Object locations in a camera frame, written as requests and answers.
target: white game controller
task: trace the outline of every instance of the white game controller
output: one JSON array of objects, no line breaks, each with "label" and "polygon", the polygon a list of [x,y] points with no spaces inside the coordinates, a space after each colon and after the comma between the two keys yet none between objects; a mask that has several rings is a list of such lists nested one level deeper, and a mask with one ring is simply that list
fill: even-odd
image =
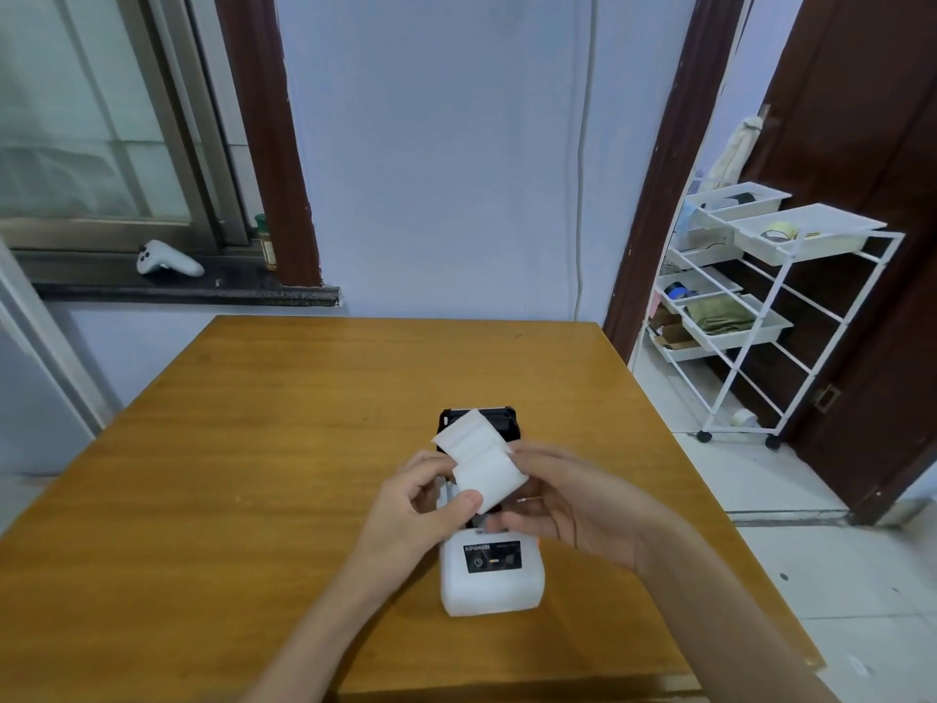
[{"label": "white game controller", "polygon": [[137,273],[152,273],[158,269],[177,270],[186,276],[201,276],[205,273],[205,267],[195,259],[187,257],[165,242],[151,239],[137,257]]}]

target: tape roll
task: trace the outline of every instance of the tape roll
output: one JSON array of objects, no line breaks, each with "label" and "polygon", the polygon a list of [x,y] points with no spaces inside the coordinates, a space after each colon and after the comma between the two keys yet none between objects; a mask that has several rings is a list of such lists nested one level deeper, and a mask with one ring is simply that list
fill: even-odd
[{"label": "tape roll", "polygon": [[732,415],[732,426],[758,426],[758,415],[744,407]]}]

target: glass pane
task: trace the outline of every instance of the glass pane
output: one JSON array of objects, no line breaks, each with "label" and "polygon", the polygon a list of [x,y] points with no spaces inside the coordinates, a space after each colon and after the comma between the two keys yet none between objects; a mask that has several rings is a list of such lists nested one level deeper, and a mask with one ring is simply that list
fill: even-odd
[{"label": "glass pane", "polygon": [[0,0],[0,216],[191,219],[116,0]]}]

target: right hand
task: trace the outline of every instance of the right hand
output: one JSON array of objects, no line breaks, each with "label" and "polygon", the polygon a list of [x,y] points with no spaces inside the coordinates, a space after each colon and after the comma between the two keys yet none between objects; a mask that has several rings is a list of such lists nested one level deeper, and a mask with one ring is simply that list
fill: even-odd
[{"label": "right hand", "polygon": [[486,531],[555,538],[637,567],[643,525],[668,512],[660,501],[555,446],[513,441],[510,449],[511,460],[530,479],[504,500],[504,510],[486,518]]}]

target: electrical wire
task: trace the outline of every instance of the electrical wire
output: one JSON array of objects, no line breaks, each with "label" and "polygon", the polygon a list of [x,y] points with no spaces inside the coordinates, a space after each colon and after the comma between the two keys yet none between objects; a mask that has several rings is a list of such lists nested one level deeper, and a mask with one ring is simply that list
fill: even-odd
[{"label": "electrical wire", "polygon": [[583,98],[583,116],[579,124],[579,150],[576,154],[576,305],[572,320],[579,320],[579,307],[583,300],[583,174],[586,154],[586,132],[592,106],[592,72],[595,70],[595,30],[599,23],[599,0],[590,0],[589,60],[586,63],[586,92]]}]

